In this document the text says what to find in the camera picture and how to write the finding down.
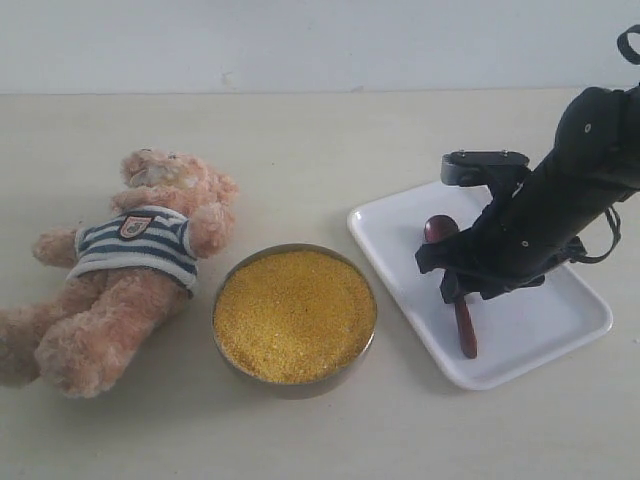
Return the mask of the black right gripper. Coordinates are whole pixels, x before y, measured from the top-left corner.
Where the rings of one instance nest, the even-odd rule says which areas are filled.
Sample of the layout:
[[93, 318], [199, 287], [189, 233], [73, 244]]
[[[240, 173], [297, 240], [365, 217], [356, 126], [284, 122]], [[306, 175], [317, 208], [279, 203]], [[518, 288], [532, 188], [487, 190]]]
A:
[[574, 239], [584, 228], [585, 180], [579, 176], [539, 166], [517, 182], [485, 186], [492, 200], [471, 227], [415, 252], [421, 274], [446, 269], [440, 283], [445, 304], [469, 293], [487, 300], [542, 284], [575, 252]]

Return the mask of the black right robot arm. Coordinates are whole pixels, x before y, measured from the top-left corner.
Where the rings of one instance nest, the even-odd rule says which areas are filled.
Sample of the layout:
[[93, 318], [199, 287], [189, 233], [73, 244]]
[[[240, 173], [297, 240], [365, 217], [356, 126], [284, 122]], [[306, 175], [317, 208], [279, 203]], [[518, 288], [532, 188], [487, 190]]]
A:
[[620, 241], [614, 204], [639, 190], [639, 90], [590, 87], [566, 108], [554, 143], [534, 168], [515, 151], [464, 151], [442, 158], [448, 186], [485, 186], [492, 199], [467, 229], [423, 244], [421, 273], [442, 269], [445, 303], [485, 300], [541, 285], [567, 262], [593, 264], [579, 234], [604, 215]]

